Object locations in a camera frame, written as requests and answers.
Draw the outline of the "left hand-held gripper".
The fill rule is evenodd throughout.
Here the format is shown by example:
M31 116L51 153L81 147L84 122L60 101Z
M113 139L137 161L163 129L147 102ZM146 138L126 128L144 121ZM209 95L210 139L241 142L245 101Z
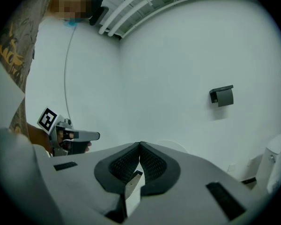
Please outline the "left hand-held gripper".
M70 119L65 119L62 115L48 107L42 112L37 124L47 133L51 146L50 155L52 157L83 154L90 141L100 139L99 132L75 131ZM63 130L74 135L79 134L79 142L75 142L69 135L64 135L63 146L57 141L57 132Z

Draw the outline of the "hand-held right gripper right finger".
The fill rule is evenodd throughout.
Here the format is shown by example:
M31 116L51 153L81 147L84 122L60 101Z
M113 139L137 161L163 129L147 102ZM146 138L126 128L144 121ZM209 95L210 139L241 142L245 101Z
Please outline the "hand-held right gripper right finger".
M180 177L166 193L142 197L128 224L248 225L265 208L265 198L254 194L213 163L167 147L155 144L152 147L179 163ZM211 182L219 182L245 212L230 221L207 189Z

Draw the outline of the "person's left hand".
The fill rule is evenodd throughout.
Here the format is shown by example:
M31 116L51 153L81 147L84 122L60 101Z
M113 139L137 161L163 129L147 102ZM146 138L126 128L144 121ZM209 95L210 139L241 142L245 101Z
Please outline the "person's left hand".
M64 135L69 135L70 138L73 138L73 134L72 133L69 133L67 131L63 131L63 130L60 130L57 132L57 141L59 143L59 145L63 146L63 137ZM86 149L85 149L85 153L88 152L90 150L90 147L92 146L92 143L89 142Z

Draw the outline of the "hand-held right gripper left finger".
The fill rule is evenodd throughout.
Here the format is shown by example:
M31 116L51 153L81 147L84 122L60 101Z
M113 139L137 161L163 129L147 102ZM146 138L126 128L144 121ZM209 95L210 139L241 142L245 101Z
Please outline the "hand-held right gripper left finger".
M119 195L102 188L94 176L94 168L100 160L127 147L125 144L78 155L49 157L42 146L33 146L42 178L64 224L115 224L105 214L116 208Z

